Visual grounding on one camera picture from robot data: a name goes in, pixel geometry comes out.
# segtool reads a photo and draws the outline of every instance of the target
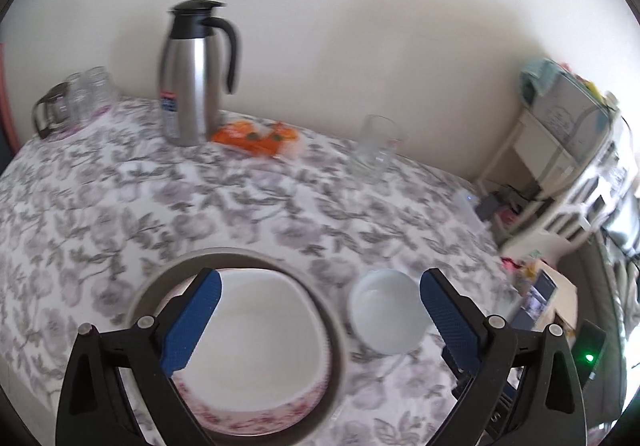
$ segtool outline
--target orange package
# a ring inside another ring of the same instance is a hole
[[[295,158],[301,149],[300,133],[282,122],[277,122],[266,136],[261,137],[251,121],[235,121],[223,126],[211,140],[270,157]]]
[[[220,128],[211,140],[254,153],[255,144],[260,140],[260,135],[251,121],[234,121]]]

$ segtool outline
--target table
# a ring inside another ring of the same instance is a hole
[[[282,162],[177,148],[159,123],[157,102],[124,98],[68,139],[30,140],[0,178],[0,355],[52,413],[78,324],[122,328],[137,289],[195,249],[285,260],[336,304],[379,267],[416,279],[439,267],[485,313],[510,290],[488,231],[456,217],[466,181],[399,157],[364,185],[346,171],[347,140],[301,129],[305,153]],[[454,404],[435,328],[401,358],[350,346],[346,403],[316,444],[424,444]]]

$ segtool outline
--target drinking glass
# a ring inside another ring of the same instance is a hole
[[[74,112],[78,124],[85,126],[88,124],[94,116],[95,100],[91,91],[84,86],[82,76],[80,73],[71,74],[67,76],[66,84],[68,90],[66,92],[67,104],[69,108]]]
[[[97,114],[103,114],[116,102],[117,90],[104,67],[94,67],[82,74],[82,80],[94,96]]]
[[[379,181],[403,141],[404,133],[396,122],[382,116],[368,115],[356,147],[351,152],[349,172],[370,184]]]
[[[58,136],[76,126],[78,120],[68,103],[67,92],[67,83],[57,84],[33,105],[31,119],[40,139]]]

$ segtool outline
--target black carafe lid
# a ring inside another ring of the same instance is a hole
[[[177,6],[174,6],[172,13],[178,14],[211,14],[211,9],[214,7],[224,7],[222,2],[214,2],[212,0],[187,0],[181,2]]]
[[[224,5],[222,2],[214,2],[213,0],[187,0],[174,6],[171,9],[175,15],[174,26],[169,38],[190,40],[210,36],[211,28],[202,25],[202,20],[211,16],[212,9]]]

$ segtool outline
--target white bowl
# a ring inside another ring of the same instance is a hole
[[[381,354],[404,354],[420,346],[430,323],[411,277],[394,269],[368,272],[351,289],[351,327],[366,346]]]
[[[319,402],[328,337],[305,289],[265,269],[220,271],[222,297],[174,383],[201,425],[225,434],[288,428]],[[177,286],[162,305],[181,294]]]

